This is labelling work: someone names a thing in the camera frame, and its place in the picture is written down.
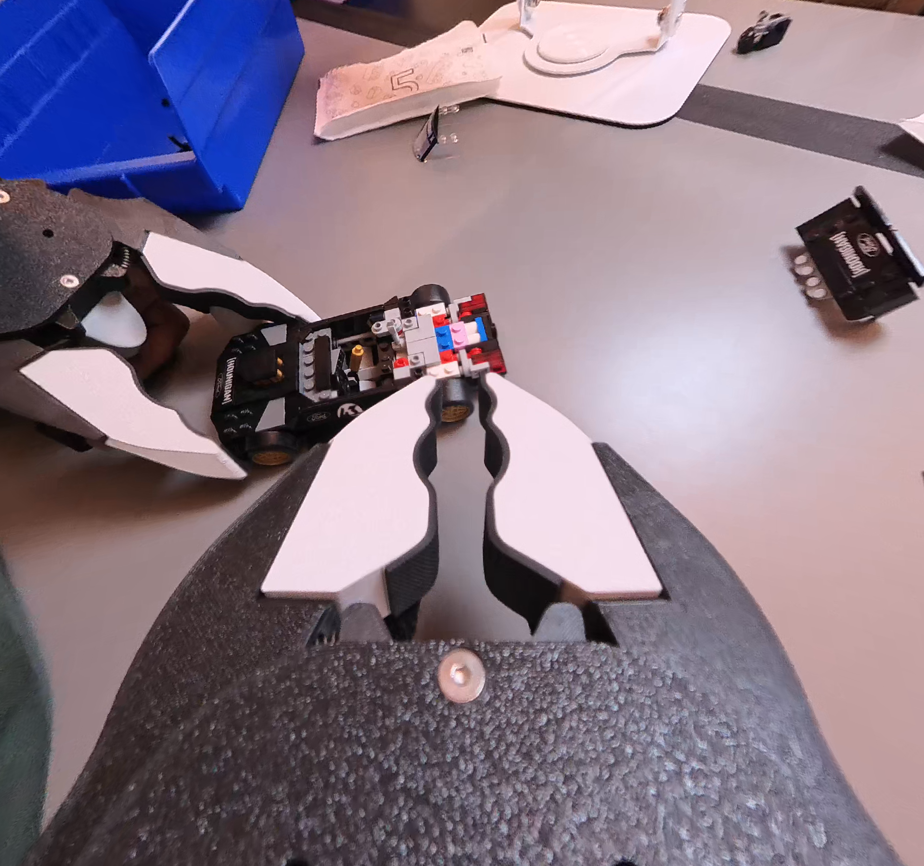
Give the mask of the black lego car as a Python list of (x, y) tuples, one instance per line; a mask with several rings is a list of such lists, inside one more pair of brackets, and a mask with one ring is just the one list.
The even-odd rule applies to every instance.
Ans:
[(421, 377), (444, 383), (442, 422), (468, 418), (481, 375), (506, 375), (483, 293), (424, 284), (340, 316), (260, 325), (217, 360), (211, 419), (238, 461), (291, 462)]

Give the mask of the black printed lego plate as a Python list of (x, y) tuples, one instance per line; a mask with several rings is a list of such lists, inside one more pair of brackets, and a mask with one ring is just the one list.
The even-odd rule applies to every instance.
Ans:
[(918, 300), (923, 267), (870, 192), (796, 227), (790, 269), (812, 304), (833, 303), (849, 323), (876, 321)]

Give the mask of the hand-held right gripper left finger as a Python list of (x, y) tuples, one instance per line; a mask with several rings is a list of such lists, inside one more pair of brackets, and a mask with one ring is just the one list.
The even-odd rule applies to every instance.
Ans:
[(333, 439), (262, 584), (266, 597), (405, 613), (438, 567), (429, 474), (441, 385), (413, 380)]

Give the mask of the white booklet stand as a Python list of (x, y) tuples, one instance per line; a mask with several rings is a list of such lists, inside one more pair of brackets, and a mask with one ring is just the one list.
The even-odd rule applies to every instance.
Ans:
[(629, 128), (668, 121), (731, 33), (686, 7), (515, 0), (480, 27), (500, 73), (491, 99)]

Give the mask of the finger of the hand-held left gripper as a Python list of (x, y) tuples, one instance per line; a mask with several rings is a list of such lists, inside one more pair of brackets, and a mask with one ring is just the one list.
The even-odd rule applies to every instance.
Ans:
[(153, 231), (146, 233), (140, 254), (163, 294), (181, 306), (275, 324), (320, 320), (297, 295), (243, 259)]
[(214, 439), (151, 398), (131, 365), (115, 352), (52, 350), (19, 373), (100, 431), (109, 448), (201, 477), (237, 481), (247, 476)]

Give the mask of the clear lego windshield piece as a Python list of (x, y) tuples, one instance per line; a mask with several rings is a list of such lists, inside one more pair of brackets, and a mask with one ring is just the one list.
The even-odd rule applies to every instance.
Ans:
[(427, 115), (412, 143), (417, 162), (441, 162), (458, 156), (459, 136), (455, 125), (460, 109), (458, 103), (437, 106)]

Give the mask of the white printed paper bag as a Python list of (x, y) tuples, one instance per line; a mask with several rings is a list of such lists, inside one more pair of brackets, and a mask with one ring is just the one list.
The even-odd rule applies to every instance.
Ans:
[(319, 81), (314, 135), (333, 141), (496, 93), (500, 59), (472, 21), (371, 64)]

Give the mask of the small black lego part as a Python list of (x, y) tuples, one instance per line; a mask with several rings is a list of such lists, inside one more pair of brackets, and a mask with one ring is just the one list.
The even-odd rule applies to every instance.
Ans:
[(735, 54), (744, 56), (779, 45), (791, 23), (792, 17), (785, 13), (760, 12), (756, 22), (738, 38)]

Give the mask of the blue plastic bin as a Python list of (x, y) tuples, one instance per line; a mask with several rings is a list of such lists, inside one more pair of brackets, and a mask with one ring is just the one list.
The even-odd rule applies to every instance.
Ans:
[(304, 46), (290, 0), (2, 0), (1, 174), (178, 214), (247, 202)]

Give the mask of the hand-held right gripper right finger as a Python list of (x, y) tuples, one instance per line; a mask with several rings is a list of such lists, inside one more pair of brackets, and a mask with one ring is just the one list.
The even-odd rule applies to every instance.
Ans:
[(590, 438), (499, 375), (479, 388), (483, 569), (506, 606), (659, 598), (663, 584)]

